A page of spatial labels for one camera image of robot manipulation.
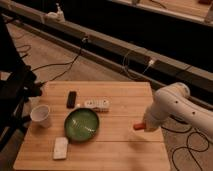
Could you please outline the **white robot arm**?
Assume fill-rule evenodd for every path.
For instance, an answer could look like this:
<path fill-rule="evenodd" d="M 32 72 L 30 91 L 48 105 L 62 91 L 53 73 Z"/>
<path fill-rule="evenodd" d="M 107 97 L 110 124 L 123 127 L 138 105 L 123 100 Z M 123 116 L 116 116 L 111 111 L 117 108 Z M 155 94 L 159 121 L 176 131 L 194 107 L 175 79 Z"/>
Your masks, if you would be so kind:
<path fill-rule="evenodd" d="M 213 111 L 192 103 L 189 96 L 190 89 L 180 82 L 158 89 L 143 116 L 145 131 L 157 130 L 173 115 L 198 128 L 213 142 Z"/>

